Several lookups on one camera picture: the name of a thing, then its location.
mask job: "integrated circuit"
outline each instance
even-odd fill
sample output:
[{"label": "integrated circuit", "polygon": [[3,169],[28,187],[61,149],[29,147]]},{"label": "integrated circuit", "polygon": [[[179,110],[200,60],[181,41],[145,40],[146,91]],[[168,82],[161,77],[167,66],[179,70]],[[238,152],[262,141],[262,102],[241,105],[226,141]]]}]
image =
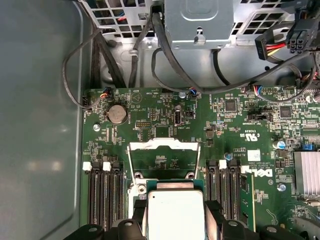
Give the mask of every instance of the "integrated circuit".
[{"label": "integrated circuit", "polygon": [[280,107],[280,118],[282,119],[288,119],[291,118],[291,107],[289,106],[281,106]]},{"label": "integrated circuit", "polygon": [[193,119],[194,115],[195,115],[194,111],[189,110],[185,112],[185,117],[188,119]]},{"label": "integrated circuit", "polygon": [[237,103],[235,100],[227,100],[225,101],[225,111],[226,112],[236,112],[237,111]]},{"label": "integrated circuit", "polygon": [[215,132],[212,128],[205,130],[205,136],[207,139],[212,139],[215,135]]}]

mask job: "metal bracket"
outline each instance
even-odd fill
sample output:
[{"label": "metal bracket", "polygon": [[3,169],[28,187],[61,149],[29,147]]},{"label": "metal bracket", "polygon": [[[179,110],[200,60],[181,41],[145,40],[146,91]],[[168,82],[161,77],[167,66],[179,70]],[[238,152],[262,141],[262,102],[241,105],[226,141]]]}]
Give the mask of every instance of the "metal bracket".
[{"label": "metal bracket", "polygon": [[144,178],[140,172],[134,174],[132,184],[130,185],[128,193],[128,217],[131,218],[134,214],[134,198],[139,195],[145,195],[147,193],[147,181],[155,180],[157,178]]},{"label": "metal bracket", "polygon": [[136,49],[131,49],[131,50],[129,50],[129,54],[130,54],[131,56],[136,56],[137,58],[139,58],[139,51],[136,50]]},{"label": "metal bracket", "polygon": [[194,178],[196,179],[198,176],[198,168],[199,168],[199,160],[200,160],[200,151],[201,146],[198,142],[181,142],[178,139],[174,139],[172,137],[156,137],[154,139],[150,139],[147,142],[130,142],[127,146],[127,155],[130,164],[130,171],[132,176],[133,184],[135,183],[135,174],[133,162],[131,159],[131,151],[135,150],[154,150],[160,146],[168,146],[172,150],[192,150],[197,152],[196,162],[195,162],[195,170],[194,170]]}]

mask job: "mounting hole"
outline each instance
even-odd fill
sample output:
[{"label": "mounting hole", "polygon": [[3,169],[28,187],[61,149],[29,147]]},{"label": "mounting hole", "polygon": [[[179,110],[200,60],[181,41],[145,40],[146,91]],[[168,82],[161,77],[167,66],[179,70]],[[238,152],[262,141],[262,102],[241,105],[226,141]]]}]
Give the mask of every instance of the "mounting hole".
[{"label": "mounting hole", "polygon": [[142,179],[142,178],[143,178],[141,172],[138,172],[138,171],[137,171],[136,173],[134,173],[134,177],[135,177],[136,179]]},{"label": "mounting hole", "polygon": [[97,231],[98,230],[98,228],[96,228],[96,227],[91,227],[91,228],[89,228],[89,232],[95,232],[95,231]]}]

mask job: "black cable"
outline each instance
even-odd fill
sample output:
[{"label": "black cable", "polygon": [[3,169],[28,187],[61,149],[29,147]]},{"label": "black cable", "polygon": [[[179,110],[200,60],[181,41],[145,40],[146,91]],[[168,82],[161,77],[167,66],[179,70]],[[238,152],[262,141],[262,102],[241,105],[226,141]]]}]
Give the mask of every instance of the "black cable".
[{"label": "black cable", "polygon": [[[272,64],[282,64],[284,62],[284,60],[272,55],[267,58],[267,61]],[[295,79],[302,78],[302,73],[296,65],[289,64],[287,67],[294,73]]]},{"label": "black cable", "polygon": [[157,76],[156,74],[156,63],[157,63],[157,53],[159,53],[161,51],[161,48],[156,49],[153,53],[152,53],[152,57],[151,57],[151,72],[152,72],[152,76],[154,78],[154,80],[164,89],[168,89],[170,91],[173,92],[178,92],[178,93],[188,93],[189,90],[186,89],[180,89],[180,88],[173,88],[170,87],[166,84],[164,84]]},{"label": "black cable", "polygon": [[257,97],[259,99],[264,100],[264,101],[266,101],[268,103],[271,103],[271,104],[290,103],[290,102],[296,100],[297,98],[301,97],[304,94],[304,92],[311,86],[312,82],[314,81],[315,74],[316,74],[316,68],[313,67],[311,69],[311,73],[310,73],[310,76],[309,76],[309,79],[308,79],[306,85],[301,89],[301,91],[298,94],[296,94],[295,96],[290,97],[288,99],[285,99],[285,100],[270,100],[270,99],[268,99],[268,98],[266,98],[264,96],[261,96],[261,95],[258,95]]},{"label": "black cable", "polygon": [[69,59],[76,53],[78,52],[80,49],[82,49],[83,47],[85,47],[88,43],[90,43],[90,41],[95,37],[97,36],[100,32],[101,32],[102,29],[97,29],[95,30],[90,36],[89,38],[82,42],[79,46],[76,47],[76,49],[74,49],[72,52],[70,52],[66,57],[65,59],[63,60],[63,63],[62,63],[62,79],[63,79],[63,85],[64,85],[64,88],[65,88],[65,91],[66,93],[68,94],[69,98],[72,100],[72,102],[77,105],[79,108],[82,108],[82,109],[92,109],[95,105],[97,105],[100,101],[100,97],[94,102],[92,103],[91,105],[88,105],[88,106],[85,106],[85,105],[82,105],[81,103],[79,103],[75,97],[73,96],[73,94],[71,93],[71,90],[69,88],[69,84],[68,84],[68,78],[67,78],[67,63],[69,61]]},{"label": "black cable", "polygon": [[[138,51],[139,45],[141,44],[142,40],[147,36],[151,27],[152,27],[152,23],[151,23],[151,19],[149,19],[148,22],[146,23],[146,25],[144,26],[142,32],[139,34],[137,40],[135,41],[135,44],[133,46],[133,50]],[[136,78],[137,78],[137,71],[138,71],[138,59],[139,59],[138,56],[136,56],[136,55],[132,56],[131,74],[130,74],[129,84],[128,84],[129,88],[134,88],[136,85]]]},{"label": "black cable", "polygon": [[116,88],[126,88],[126,83],[124,81],[124,78],[121,74],[121,71],[119,69],[119,66],[114,58],[114,56],[112,55],[110,48],[106,42],[106,39],[104,38],[104,36],[99,33],[96,37],[95,37],[96,42],[98,43],[98,46],[100,48],[101,54],[103,56],[103,59],[105,60],[105,63],[108,67],[109,73],[111,75],[113,84]]},{"label": "black cable", "polygon": [[218,53],[219,52],[220,52],[220,50],[212,51],[213,67],[214,67],[214,70],[215,70],[216,74],[218,75],[219,79],[224,83],[224,85],[229,86],[229,85],[231,85],[231,83],[225,78],[225,76],[223,75],[223,73],[220,70],[219,61],[218,61]]},{"label": "black cable", "polygon": [[189,77],[189,75],[183,70],[183,68],[181,67],[181,65],[179,64],[177,59],[175,58],[175,56],[171,50],[171,47],[169,45],[169,42],[167,40],[166,33],[165,33],[164,27],[162,25],[159,13],[154,13],[152,15],[152,24],[153,24],[153,29],[158,37],[158,41],[161,46],[161,49],[162,49],[164,55],[166,56],[166,58],[168,59],[171,67],[174,69],[174,71],[180,77],[182,77],[182,79],[184,79],[188,84],[190,84],[199,93],[202,93],[202,94],[219,94],[219,93],[228,92],[230,90],[234,90],[237,88],[246,87],[249,84],[257,83],[257,82],[261,81],[262,79],[275,73],[276,71],[284,68],[285,66],[288,66],[289,64],[294,63],[295,61],[303,59],[303,58],[310,55],[309,51],[305,51],[302,54],[298,54],[298,55],[295,55],[295,56],[287,59],[283,63],[271,68],[270,70],[268,70],[266,72],[263,72],[257,76],[254,76],[250,79],[241,81],[239,83],[231,84],[229,86],[221,86],[221,87],[217,87],[217,88],[200,87],[192,78]]}]

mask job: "chip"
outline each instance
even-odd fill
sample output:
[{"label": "chip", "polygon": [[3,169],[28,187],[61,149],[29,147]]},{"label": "chip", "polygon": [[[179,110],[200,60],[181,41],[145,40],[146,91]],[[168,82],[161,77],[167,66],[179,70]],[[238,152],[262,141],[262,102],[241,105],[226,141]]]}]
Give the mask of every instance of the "chip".
[{"label": "chip", "polygon": [[280,118],[291,118],[291,107],[281,106],[280,107]]},{"label": "chip", "polygon": [[208,139],[212,139],[214,136],[215,136],[215,132],[212,128],[210,129],[207,129],[205,131],[205,136],[208,138]]},{"label": "chip", "polygon": [[185,117],[186,118],[192,119],[194,117],[194,115],[195,115],[194,111],[186,111],[185,112]]},{"label": "chip", "polygon": [[236,112],[237,111],[236,101],[234,100],[225,101],[225,111]]},{"label": "chip", "polygon": [[248,191],[247,176],[240,176],[240,187],[243,190]]}]

